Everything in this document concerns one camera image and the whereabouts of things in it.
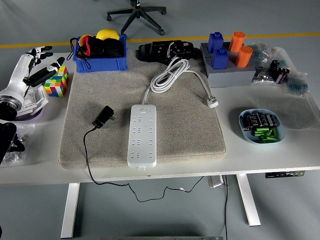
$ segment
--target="orange cylinder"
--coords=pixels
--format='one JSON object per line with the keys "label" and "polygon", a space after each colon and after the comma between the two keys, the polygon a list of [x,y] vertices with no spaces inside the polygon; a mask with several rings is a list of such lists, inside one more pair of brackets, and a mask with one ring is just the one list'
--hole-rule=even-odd
{"label": "orange cylinder", "polygon": [[242,46],[240,48],[238,56],[236,57],[235,65],[237,65],[239,68],[247,67],[252,53],[253,53],[253,50],[251,47]]}
{"label": "orange cylinder", "polygon": [[240,51],[245,40],[245,33],[242,31],[235,31],[232,35],[229,49],[231,52],[237,53]]}

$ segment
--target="power plug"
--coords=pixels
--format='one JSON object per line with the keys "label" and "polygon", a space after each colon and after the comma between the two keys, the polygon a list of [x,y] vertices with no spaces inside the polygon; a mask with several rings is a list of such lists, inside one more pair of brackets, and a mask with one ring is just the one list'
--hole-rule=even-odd
{"label": "power plug", "polygon": [[130,168],[145,170],[157,164],[157,110],[155,105],[131,107],[127,162]]}
{"label": "power plug", "polygon": [[109,119],[115,120],[113,115],[114,115],[114,110],[107,105],[95,118],[92,124],[98,129],[100,129]]}
{"label": "power plug", "polygon": [[207,99],[206,102],[208,103],[208,107],[213,109],[216,106],[219,105],[218,100],[216,99],[216,97],[213,97],[211,99]]}

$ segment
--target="yellow ball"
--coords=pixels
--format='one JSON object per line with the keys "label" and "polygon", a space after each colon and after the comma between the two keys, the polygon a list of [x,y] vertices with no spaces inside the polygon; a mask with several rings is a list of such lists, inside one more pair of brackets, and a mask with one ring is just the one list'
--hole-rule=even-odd
{"label": "yellow ball", "polygon": [[119,40],[120,39],[118,33],[114,29],[111,29],[111,28],[105,28],[105,29],[100,30],[96,34],[95,37],[97,39],[101,39],[101,40],[105,40],[105,39],[116,39],[116,40]]}

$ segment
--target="office chair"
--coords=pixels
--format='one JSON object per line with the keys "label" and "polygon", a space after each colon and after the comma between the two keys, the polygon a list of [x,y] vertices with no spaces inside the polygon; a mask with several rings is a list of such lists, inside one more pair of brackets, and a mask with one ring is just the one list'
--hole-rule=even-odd
{"label": "office chair", "polygon": [[111,14],[131,14],[129,19],[124,24],[123,28],[121,29],[121,34],[124,34],[125,30],[129,27],[129,25],[133,22],[135,18],[139,19],[140,16],[143,17],[145,20],[147,20],[149,23],[151,23],[153,26],[155,26],[159,30],[159,34],[161,36],[165,35],[165,31],[161,28],[161,26],[153,20],[147,12],[155,12],[160,11],[162,15],[167,13],[165,6],[142,6],[140,7],[139,0],[130,0],[130,4],[132,8],[124,8],[114,11],[108,11],[106,20],[108,22],[111,21]]}

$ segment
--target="gray foam block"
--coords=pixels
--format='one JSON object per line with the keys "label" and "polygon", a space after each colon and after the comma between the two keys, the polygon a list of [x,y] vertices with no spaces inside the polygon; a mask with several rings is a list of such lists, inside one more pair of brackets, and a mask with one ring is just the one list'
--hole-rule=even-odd
{"label": "gray foam block", "polygon": [[213,69],[211,59],[213,53],[208,52],[208,44],[201,43],[200,52],[210,88],[249,86],[256,69],[251,61],[247,67],[237,67],[235,64],[238,53],[229,50],[230,42],[224,42],[223,47],[227,49],[229,60],[226,69]]}
{"label": "gray foam block", "polygon": [[[128,167],[131,106],[142,103],[152,78],[166,66],[139,61],[135,51],[128,51],[127,62],[127,71],[74,73],[58,158],[63,168],[86,167],[83,137],[105,105],[114,110],[115,120],[87,135],[90,166]],[[189,62],[190,70],[206,79],[201,57]],[[149,92],[147,104],[157,110],[157,165],[225,156],[217,113],[208,108],[207,98],[200,80],[190,72],[164,93]]]}

